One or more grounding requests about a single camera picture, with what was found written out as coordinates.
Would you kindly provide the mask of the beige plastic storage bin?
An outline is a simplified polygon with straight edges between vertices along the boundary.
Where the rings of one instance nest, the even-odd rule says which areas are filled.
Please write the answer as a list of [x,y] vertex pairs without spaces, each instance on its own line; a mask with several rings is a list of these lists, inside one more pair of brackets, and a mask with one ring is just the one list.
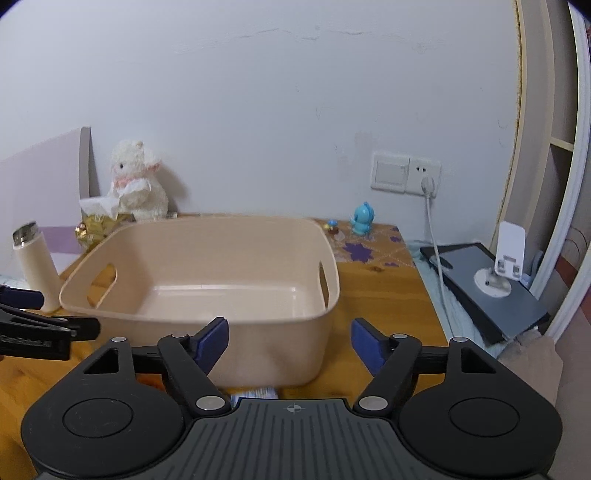
[[310,382],[322,367],[339,301],[332,246],[317,222],[204,216],[121,227],[65,281],[62,307],[95,317],[103,338],[134,346],[228,321],[211,370],[221,387]]

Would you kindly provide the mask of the blue toy figurine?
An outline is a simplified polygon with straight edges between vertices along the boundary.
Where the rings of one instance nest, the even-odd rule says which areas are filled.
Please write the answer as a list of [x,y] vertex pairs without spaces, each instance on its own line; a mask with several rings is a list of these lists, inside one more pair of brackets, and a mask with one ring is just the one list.
[[375,211],[368,202],[363,202],[362,205],[356,207],[351,219],[352,232],[358,236],[366,236],[372,230],[375,219]]

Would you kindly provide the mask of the white wall switch socket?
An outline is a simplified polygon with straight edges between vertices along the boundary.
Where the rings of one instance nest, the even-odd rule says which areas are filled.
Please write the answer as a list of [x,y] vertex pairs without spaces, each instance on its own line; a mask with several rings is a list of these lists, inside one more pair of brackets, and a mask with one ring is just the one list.
[[437,197],[442,164],[437,160],[374,151],[370,187],[374,190],[424,196],[424,187],[432,198]]

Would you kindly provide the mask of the white phone stand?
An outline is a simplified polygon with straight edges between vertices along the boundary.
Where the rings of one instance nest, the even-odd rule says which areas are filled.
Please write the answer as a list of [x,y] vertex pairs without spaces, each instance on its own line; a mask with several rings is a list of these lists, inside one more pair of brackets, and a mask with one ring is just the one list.
[[475,273],[476,286],[489,297],[508,297],[512,291],[512,281],[521,281],[525,247],[525,229],[517,224],[502,221],[498,228],[494,265]]

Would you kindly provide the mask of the gold tissue pack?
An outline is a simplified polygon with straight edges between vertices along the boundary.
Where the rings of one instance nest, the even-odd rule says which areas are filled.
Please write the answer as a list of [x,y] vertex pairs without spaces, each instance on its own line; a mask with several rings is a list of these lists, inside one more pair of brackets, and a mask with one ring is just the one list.
[[82,221],[75,227],[81,247],[90,251],[119,227],[135,222],[133,211],[147,200],[150,191],[147,180],[135,179],[121,188],[113,182],[106,196],[81,199]]

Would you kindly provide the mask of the blue white patterned packet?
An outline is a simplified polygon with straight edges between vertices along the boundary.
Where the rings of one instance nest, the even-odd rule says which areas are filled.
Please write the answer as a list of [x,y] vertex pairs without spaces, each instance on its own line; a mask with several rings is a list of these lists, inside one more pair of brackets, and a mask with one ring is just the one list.
[[230,394],[230,401],[232,403],[238,402],[242,398],[253,398],[253,399],[277,399],[276,389],[273,387],[259,387],[255,389],[242,390]]

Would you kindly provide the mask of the white thermos bottle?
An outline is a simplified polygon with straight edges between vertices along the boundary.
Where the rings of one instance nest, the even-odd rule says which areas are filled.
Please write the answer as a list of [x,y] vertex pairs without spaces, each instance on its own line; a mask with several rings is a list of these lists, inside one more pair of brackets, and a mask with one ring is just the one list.
[[60,308],[62,282],[48,250],[43,232],[36,222],[29,222],[12,234],[13,251],[29,287],[42,293],[40,310],[51,313]]

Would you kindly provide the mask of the grey laptop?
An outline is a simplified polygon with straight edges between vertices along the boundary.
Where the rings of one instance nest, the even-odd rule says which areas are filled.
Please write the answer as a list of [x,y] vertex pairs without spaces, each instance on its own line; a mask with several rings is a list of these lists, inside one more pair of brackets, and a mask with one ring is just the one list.
[[446,286],[462,304],[488,345],[509,341],[533,327],[547,325],[550,314],[530,291],[511,280],[510,292],[499,293],[488,284],[494,256],[480,243],[420,248],[432,267],[443,267]]

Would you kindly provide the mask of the white plush lamb toy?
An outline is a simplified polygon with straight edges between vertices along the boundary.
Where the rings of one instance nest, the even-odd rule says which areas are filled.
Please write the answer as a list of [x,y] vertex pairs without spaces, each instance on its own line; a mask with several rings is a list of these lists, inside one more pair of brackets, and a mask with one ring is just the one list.
[[136,221],[164,218],[168,197],[157,179],[160,159],[140,140],[122,140],[113,149],[109,196],[118,202],[118,213]]

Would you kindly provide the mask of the small colourful trinket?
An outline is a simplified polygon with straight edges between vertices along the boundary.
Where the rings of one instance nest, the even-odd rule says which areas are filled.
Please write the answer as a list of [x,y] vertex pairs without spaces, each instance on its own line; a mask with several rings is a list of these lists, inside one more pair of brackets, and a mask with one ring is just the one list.
[[328,220],[324,225],[325,232],[336,235],[339,233],[339,222],[336,220]]

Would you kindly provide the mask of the white shelf frame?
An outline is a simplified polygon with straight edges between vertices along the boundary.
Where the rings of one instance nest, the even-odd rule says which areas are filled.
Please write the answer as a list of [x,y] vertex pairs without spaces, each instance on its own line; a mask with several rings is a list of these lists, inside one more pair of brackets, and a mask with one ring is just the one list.
[[569,1],[518,1],[517,130],[503,220],[526,231],[529,290],[559,340],[590,294],[590,23]]

